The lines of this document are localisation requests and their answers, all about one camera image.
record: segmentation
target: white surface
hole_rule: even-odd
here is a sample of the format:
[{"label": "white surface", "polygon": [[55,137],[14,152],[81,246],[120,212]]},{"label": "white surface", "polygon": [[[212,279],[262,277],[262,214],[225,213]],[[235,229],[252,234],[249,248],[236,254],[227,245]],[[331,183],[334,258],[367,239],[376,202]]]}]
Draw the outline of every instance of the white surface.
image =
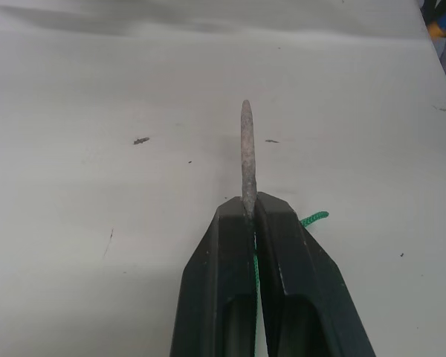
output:
[{"label": "white surface", "polygon": [[414,1],[207,1],[7,3],[100,34],[0,7],[0,357],[168,356],[245,98],[259,189],[330,212],[377,356],[446,356],[446,79]]}]

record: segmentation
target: green cord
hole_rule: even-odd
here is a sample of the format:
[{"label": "green cord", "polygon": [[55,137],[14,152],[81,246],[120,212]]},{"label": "green cord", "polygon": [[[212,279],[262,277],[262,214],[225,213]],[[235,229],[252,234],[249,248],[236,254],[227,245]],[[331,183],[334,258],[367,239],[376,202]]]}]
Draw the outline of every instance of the green cord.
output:
[{"label": "green cord", "polygon": [[[326,218],[329,216],[329,212],[325,212],[322,210],[321,212],[314,213],[312,216],[309,216],[305,219],[300,220],[300,224],[303,225],[303,227],[307,227],[311,225],[312,223],[318,221],[319,219]],[[254,234],[254,251],[256,252],[256,233]],[[254,357],[256,357],[256,332],[258,327],[258,299],[259,299],[259,268],[258,268],[258,257],[256,254],[254,254],[254,274],[256,276],[256,326],[254,329]]]}]

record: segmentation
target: green rope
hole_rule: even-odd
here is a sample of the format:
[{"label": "green rope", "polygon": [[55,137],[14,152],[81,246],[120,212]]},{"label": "green rope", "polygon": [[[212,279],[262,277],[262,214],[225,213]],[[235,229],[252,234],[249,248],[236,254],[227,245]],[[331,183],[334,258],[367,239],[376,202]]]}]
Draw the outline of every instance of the green rope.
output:
[{"label": "green rope", "polygon": [[[314,213],[312,216],[309,216],[305,219],[300,220],[300,224],[303,225],[303,227],[307,227],[311,225],[312,223],[318,221],[319,219],[326,218],[329,216],[329,212],[325,212],[322,210],[321,212]],[[256,252],[256,233],[254,234],[254,251]],[[258,268],[258,257],[256,253],[254,254],[253,258],[254,263],[254,274],[256,276],[256,326],[254,329],[254,357],[256,357],[256,333],[257,333],[257,327],[258,327],[258,300],[259,300],[259,268]]]},{"label": "green rope", "polygon": [[300,224],[303,225],[303,227],[307,227],[308,225],[311,225],[312,223],[318,221],[319,219],[326,218],[329,216],[329,212],[325,212],[322,210],[321,212],[314,213],[312,216],[309,216],[305,219],[300,220]]}]

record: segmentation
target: black plastic jaw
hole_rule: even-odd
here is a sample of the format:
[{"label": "black plastic jaw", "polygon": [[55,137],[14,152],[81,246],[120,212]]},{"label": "black plastic jaw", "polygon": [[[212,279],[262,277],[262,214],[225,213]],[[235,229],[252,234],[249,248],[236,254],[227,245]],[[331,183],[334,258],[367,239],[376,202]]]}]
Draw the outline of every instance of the black plastic jaw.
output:
[{"label": "black plastic jaw", "polygon": [[170,357],[254,355],[254,232],[239,197],[221,205],[184,269]]},{"label": "black plastic jaw", "polygon": [[258,193],[255,221],[269,357],[375,356],[338,267],[288,203]]}]

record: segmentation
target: white table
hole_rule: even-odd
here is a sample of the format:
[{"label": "white table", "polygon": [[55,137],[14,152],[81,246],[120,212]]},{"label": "white table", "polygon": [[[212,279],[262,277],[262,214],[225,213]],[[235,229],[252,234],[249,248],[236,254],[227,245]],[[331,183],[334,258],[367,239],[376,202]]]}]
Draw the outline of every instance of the white table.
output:
[{"label": "white table", "polygon": [[0,357],[168,356],[246,98],[259,189],[329,211],[310,231],[377,356],[446,357],[446,79],[416,3],[170,1],[0,1]]}]

